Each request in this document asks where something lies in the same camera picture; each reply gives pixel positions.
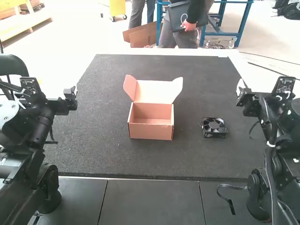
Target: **flattened cardboard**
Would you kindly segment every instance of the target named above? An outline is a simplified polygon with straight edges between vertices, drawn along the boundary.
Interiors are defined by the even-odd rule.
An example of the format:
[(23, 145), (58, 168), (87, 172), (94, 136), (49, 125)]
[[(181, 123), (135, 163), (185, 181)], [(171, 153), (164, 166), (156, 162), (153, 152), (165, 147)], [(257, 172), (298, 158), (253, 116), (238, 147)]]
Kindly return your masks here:
[(133, 101), (127, 121), (130, 138), (172, 140), (173, 101), (182, 85), (182, 77), (167, 82), (141, 81), (126, 75), (123, 89)]
[(123, 38), (132, 48), (144, 48), (156, 43), (156, 29), (157, 22), (150, 22), (124, 31)]

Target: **white tape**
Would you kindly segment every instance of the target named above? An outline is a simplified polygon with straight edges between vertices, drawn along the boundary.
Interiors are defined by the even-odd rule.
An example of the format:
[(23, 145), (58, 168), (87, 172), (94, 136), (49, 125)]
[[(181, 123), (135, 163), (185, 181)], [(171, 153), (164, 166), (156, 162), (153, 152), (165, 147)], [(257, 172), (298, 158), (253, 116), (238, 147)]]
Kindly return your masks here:
[(280, 95), (276, 95), (276, 97), (280, 98), (279, 101), (282, 101), (282, 97)]
[(270, 142), (269, 142), (269, 141), (267, 141), (267, 145), (268, 145), (269, 147), (271, 147), (271, 148), (275, 148), (275, 147), (276, 147), (276, 145), (274, 145), (274, 144), (270, 144)]
[(288, 99), (288, 98), (290, 97), (290, 95), (291, 95), (291, 92), (290, 92), (289, 90), (286, 90), (286, 91), (285, 91), (285, 94), (287, 94), (286, 99)]

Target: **open cardboard box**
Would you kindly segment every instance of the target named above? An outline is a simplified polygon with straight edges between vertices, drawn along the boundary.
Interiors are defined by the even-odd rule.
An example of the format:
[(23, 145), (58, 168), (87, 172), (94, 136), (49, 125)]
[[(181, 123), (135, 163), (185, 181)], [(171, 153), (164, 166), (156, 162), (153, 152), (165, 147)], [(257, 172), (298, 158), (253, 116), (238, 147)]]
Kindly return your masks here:
[(126, 75), (123, 89), (133, 101), (127, 121), (130, 138), (172, 140), (173, 101), (182, 85), (182, 77), (171, 82), (141, 81)]

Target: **black computer fan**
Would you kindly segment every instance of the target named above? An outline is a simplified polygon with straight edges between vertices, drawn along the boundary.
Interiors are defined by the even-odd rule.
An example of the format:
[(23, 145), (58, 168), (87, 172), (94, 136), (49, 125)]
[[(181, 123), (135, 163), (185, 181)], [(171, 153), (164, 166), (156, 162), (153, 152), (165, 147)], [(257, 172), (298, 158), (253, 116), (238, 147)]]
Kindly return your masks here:
[(222, 118), (203, 117), (201, 126), (204, 137), (226, 138), (228, 133)]

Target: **jeans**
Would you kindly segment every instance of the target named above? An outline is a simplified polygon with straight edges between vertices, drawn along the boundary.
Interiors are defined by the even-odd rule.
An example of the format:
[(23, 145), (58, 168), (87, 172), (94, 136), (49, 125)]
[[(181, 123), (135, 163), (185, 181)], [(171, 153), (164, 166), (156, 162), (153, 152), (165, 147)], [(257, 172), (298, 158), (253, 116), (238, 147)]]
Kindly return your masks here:
[[(132, 0), (132, 11), (129, 21), (129, 29), (141, 26), (142, 13), (145, 6), (145, 0)], [(153, 22), (155, 10), (155, 0), (147, 0), (147, 22)]]

